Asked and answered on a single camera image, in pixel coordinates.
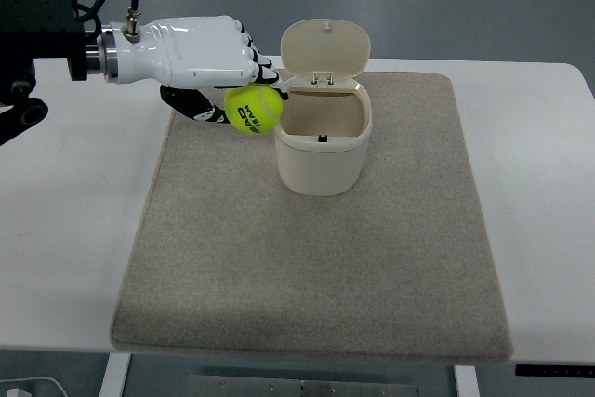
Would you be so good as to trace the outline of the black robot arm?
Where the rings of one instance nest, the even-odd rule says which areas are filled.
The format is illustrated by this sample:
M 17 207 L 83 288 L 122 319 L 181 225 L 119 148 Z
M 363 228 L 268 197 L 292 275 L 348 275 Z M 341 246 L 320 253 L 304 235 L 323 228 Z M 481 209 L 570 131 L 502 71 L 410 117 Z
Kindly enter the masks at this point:
M 65 59 L 70 77 L 89 74 L 89 33 L 79 20 L 78 0 L 1 0 L 1 142 L 43 121 L 47 105 L 32 96 L 34 62 Z

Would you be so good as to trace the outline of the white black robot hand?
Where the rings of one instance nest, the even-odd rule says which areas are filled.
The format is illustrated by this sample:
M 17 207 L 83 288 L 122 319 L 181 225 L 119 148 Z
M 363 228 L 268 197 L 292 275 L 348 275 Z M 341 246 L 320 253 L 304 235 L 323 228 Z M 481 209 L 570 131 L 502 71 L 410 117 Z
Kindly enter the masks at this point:
M 113 23 L 96 38 L 98 73 L 108 82 L 131 84 L 153 79 L 163 102 L 198 122 L 228 124 L 226 112 L 203 93 L 251 84 L 268 86 L 288 99 L 271 60 L 259 53 L 244 25 L 229 16 L 154 20 L 127 32 Z

